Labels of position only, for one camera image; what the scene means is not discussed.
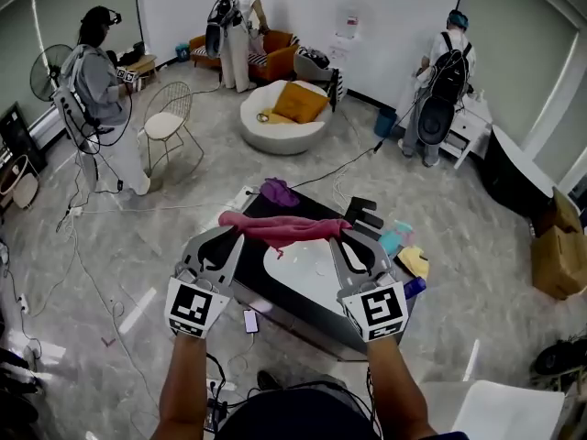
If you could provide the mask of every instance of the round white ottoman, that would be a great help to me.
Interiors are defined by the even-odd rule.
[[[307,82],[294,82],[327,97],[327,93]],[[308,150],[324,135],[332,117],[330,104],[324,108],[314,122],[307,124],[264,124],[257,115],[267,108],[273,108],[287,82],[278,80],[261,86],[252,92],[240,105],[241,135],[251,146],[267,153],[293,155]]]

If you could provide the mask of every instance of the white chair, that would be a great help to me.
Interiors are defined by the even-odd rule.
[[[432,428],[470,440],[550,440],[565,398],[490,381],[423,383],[420,389]]]
[[[32,172],[25,174],[28,166],[30,166],[35,174]],[[39,190],[39,181],[35,175],[37,177],[39,176],[33,164],[28,161],[28,156],[21,155],[6,170],[2,182],[0,182],[0,194],[5,196],[12,193],[12,200],[18,207],[21,209],[30,208]],[[5,188],[5,182],[8,182],[9,179],[12,179],[12,182]]]
[[[147,151],[149,153],[149,171],[152,173],[157,163],[163,158],[167,159],[169,164],[169,154],[171,151],[183,146],[183,140],[178,134],[180,128],[184,128],[195,145],[200,149],[202,155],[196,162],[195,166],[188,173],[191,174],[204,158],[204,151],[192,133],[185,126],[190,118],[192,109],[192,92],[190,87],[184,82],[173,82],[161,88],[150,101],[147,111],[145,112],[145,134],[147,135]],[[167,142],[171,137],[177,136],[180,145],[171,149],[167,148]],[[157,161],[151,164],[150,142],[159,141],[165,145],[165,154],[161,155]]]
[[[294,82],[327,97],[326,92],[307,82]],[[332,118],[330,104],[318,115],[314,122],[307,124],[267,124],[261,123],[257,115],[267,108],[273,108],[287,84],[278,80],[267,86],[257,88],[240,105],[241,135],[253,147],[277,155],[293,155],[308,150],[324,135]]]

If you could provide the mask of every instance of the person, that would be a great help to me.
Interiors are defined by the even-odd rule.
[[[449,34],[453,49],[463,52],[467,48],[469,40],[465,36],[465,32],[468,28],[469,19],[459,10],[452,10],[449,14],[449,18],[447,19],[447,32]],[[422,106],[426,100],[427,88],[431,79],[432,71],[430,69],[431,67],[434,67],[438,59],[447,52],[449,52],[449,47],[447,46],[444,37],[441,33],[437,33],[432,42],[430,53],[422,58],[421,66],[416,73],[418,80],[417,84],[419,85],[415,95],[416,101],[412,115],[410,117],[409,125],[405,130],[404,138],[401,139],[399,143],[404,156],[407,158],[412,158],[414,156],[415,144],[418,140],[418,120],[420,118]],[[469,51],[469,54],[467,55],[467,61],[469,62],[469,75],[471,77],[475,73],[475,64],[477,62],[477,56],[475,54],[474,47]],[[440,157],[438,155],[439,149],[439,145],[425,146],[425,153],[422,161],[424,166],[430,168],[438,165],[440,162]]]
[[[393,336],[371,341],[367,348],[375,409],[385,440],[467,439],[461,433],[437,435],[432,429],[424,396]],[[339,398],[339,390],[284,390],[264,371],[258,383],[261,393],[228,416],[216,440],[379,438],[371,422]],[[206,341],[179,333],[161,392],[161,419],[152,439],[203,438],[206,402]]]
[[[260,0],[236,0],[240,16],[227,29],[227,37],[220,53],[222,77],[226,88],[237,87],[239,93],[253,90],[257,85],[249,81],[249,20],[253,10],[260,22],[260,32],[269,31],[267,17]]]
[[[138,151],[138,131],[127,124],[128,97],[132,87],[116,77],[115,67],[100,48],[110,29],[110,10],[95,6],[82,19],[78,45],[64,62],[61,74],[74,77],[75,92],[91,117],[100,121],[102,129],[113,130],[101,135],[100,154],[114,159],[114,169],[122,182],[137,195],[161,188],[161,179],[150,179],[143,171]],[[75,64],[81,65],[75,70]]]

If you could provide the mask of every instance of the white wall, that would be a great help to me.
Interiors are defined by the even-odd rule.
[[[143,33],[164,62],[177,44],[205,33],[215,0],[140,0]],[[429,49],[430,34],[444,27],[457,0],[262,0],[271,28],[297,34],[327,50],[337,11],[353,8],[360,26],[347,72],[348,88],[398,105],[407,79]]]

